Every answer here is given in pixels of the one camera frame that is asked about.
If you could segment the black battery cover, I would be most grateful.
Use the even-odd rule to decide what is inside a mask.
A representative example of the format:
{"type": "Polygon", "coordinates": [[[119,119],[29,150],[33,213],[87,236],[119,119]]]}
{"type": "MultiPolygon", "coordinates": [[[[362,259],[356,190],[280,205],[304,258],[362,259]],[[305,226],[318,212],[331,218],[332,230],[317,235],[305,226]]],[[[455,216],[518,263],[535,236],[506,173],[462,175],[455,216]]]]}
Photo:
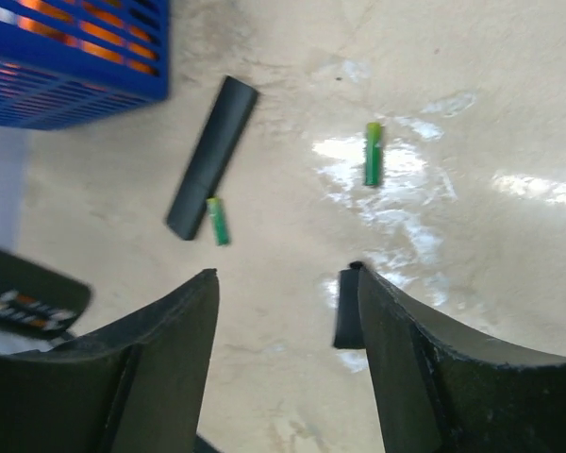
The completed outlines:
{"type": "Polygon", "coordinates": [[[358,280],[364,264],[353,261],[339,272],[339,295],[333,347],[339,350],[365,348],[358,306],[358,280]]]}

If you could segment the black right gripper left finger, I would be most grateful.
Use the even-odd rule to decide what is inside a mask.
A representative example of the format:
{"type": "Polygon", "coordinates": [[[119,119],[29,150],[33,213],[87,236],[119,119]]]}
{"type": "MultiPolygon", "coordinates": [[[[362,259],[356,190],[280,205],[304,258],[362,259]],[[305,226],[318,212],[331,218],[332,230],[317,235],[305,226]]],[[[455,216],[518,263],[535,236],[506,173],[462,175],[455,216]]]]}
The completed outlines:
{"type": "Polygon", "coordinates": [[[197,432],[219,310],[207,269],[47,351],[0,355],[0,452],[208,452],[197,432]]]}

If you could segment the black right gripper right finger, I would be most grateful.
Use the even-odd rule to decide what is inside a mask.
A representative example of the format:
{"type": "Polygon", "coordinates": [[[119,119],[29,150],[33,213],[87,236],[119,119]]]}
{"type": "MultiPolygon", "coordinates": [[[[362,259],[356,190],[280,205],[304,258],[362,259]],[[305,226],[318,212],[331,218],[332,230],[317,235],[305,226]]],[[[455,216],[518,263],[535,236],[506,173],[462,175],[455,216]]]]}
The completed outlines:
{"type": "Polygon", "coordinates": [[[566,357],[469,327],[363,268],[358,305],[389,452],[566,452],[566,357]]]}

